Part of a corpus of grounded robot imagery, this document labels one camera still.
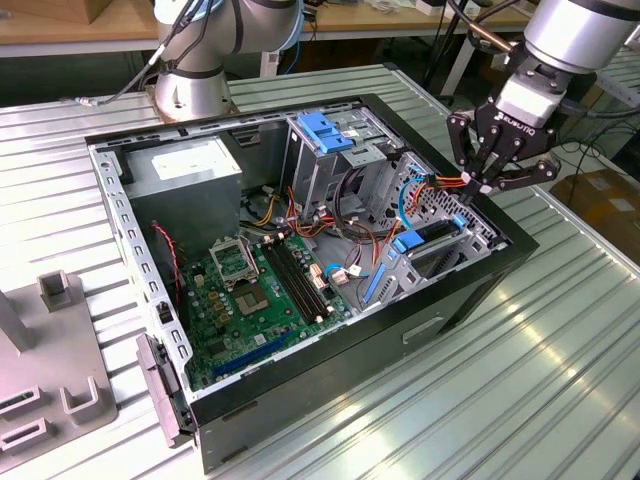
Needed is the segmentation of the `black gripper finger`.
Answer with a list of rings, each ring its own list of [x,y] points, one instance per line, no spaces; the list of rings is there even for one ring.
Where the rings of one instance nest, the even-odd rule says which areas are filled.
[[[462,168],[464,186],[459,200],[471,201],[478,194],[489,194],[492,180],[485,174],[501,136],[501,127],[497,123],[479,126],[473,111],[456,111],[447,117],[447,129],[454,161]]]
[[[521,189],[554,180],[560,171],[560,164],[551,158],[550,149],[520,161],[507,161],[491,155],[489,171],[485,177],[492,180],[492,189],[500,191]]]

